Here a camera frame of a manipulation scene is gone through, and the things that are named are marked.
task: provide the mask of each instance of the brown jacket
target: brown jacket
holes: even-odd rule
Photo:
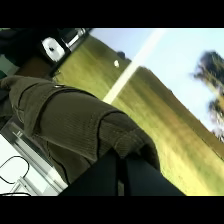
[[[151,138],[124,112],[92,94],[22,76],[4,78],[0,87],[10,91],[25,134],[38,141],[67,184],[111,148],[121,158],[130,152],[141,154],[160,169]]]

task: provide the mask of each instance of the hillside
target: hillside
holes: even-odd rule
[[[103,99],[129,63],[89,37],[63,64],[56,80]],[[164,176],[184,193],[224,195],[224,163],[216,154],[224,158],[222,143],[151,71],[139,68],[113,105],[152,137]]]

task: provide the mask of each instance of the blue sky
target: blue sky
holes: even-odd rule
[[[133,59],[152,31],[152,28],[97,28],[92,35]],[[223,39],[223,28],[168,29],[143,64],[209,130],[215,127],[207,112],[207,105],[214,99],[214,94],[202,82],[193,79],[191,73],[204,51],[215,50],[224,57]]]

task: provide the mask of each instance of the wire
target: wire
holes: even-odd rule
[[[13,192],[13,193],[4,193],[4,194],[0,194],[0,196],[7,196],[7,195],[16,195],[16,194],[23,194],[23,195],[27,195],[27,196],[32,196],[31,194],[25,193],[25,192]]]
[[[30,170],[30,164],[27,162],[27,160],[25,160],[22,156],[12,156],[12,157],[10,157],[9,159],[7,159],[1,166],[0,166],[0,169],[9,161],[9,160],[11,160],[11,159],[13,159],[13,158],[21,158],[21,159],[23,159],[26,163],[27,163],[27,171],[26,171],[26,173],[23,175],[23,178],[27,175],[27,173],[29,172],[29,170]],[[7,180],[5,180],[2,176],[0,176],[0,179],[2,179],[4,182],[6,182],[7,184],[15,184],[16,182],[9,182],[9,181],[7,181]]]

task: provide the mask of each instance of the black cable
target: black cable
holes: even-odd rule
[[[32,196],[32,195],[30,195],[28,193],[25,193],[25,192],[4,193],[4,194],[0,194],[0,196],[16,195],[16,194],[23,194],[23,195],[27,195],[27,196]]]
[[[27,173],[29,172],[29,170],[30,170],[30,164],[22,157],[22,156],[12,156],[12,157],[10,157],[9,159],[7,159],[1,166],[0,166],[0,169],[9,161],[9,160],[11,160],[11,159],[13,159],[13,158],[21,158],[21,159],[23,159],[26,163],[27,163],[27,165],[28,165],[28,168],[27,168],[27,171],[26,171],[26,173],[23,175],[23,178],[27,175]],[[15,184],[16,182],[9,182],[9,181],[7,181],[7,180],[5,180],[2,176],[0,176],[0,179],[2,179],[4,182],[6,182],[7,184]]]

